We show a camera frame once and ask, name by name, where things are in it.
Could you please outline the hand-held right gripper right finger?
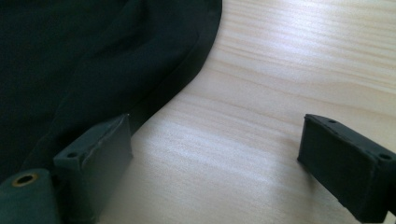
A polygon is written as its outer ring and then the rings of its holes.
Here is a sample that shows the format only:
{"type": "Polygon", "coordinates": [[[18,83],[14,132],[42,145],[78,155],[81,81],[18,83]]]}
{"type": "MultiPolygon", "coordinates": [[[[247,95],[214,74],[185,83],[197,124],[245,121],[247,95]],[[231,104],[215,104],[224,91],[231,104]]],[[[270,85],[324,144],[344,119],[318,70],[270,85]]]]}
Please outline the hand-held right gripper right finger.
{"type": "Polygon", "coordinates": [[[358,221],[396,216],[396,153],[342,123],[307,114],[298,162],[358,221]]]}

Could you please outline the black pants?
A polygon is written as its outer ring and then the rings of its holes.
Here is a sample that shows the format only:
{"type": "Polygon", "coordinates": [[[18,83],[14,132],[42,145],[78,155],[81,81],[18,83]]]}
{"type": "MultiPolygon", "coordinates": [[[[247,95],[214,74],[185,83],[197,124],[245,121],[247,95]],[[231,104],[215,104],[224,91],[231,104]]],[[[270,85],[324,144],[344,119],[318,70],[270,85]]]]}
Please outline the black pants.
{"type": "Polygon", "coordinates": [[[127,113],[141,126],[200,72],[222,0],[0,0],[0,182],[127,113]]]}

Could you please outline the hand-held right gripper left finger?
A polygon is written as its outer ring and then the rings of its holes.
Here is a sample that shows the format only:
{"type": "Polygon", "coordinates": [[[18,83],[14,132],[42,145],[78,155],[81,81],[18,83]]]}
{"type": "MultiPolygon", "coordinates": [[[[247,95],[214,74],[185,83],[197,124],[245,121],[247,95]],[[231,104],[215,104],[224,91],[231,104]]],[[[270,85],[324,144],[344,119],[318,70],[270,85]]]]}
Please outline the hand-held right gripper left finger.
{"type": "Polygon", "coordinates": [[[121,115],[91,127],[53,158],[66,181],[67,224],[94,224],[133,154],[129,118],[121,115]]]}

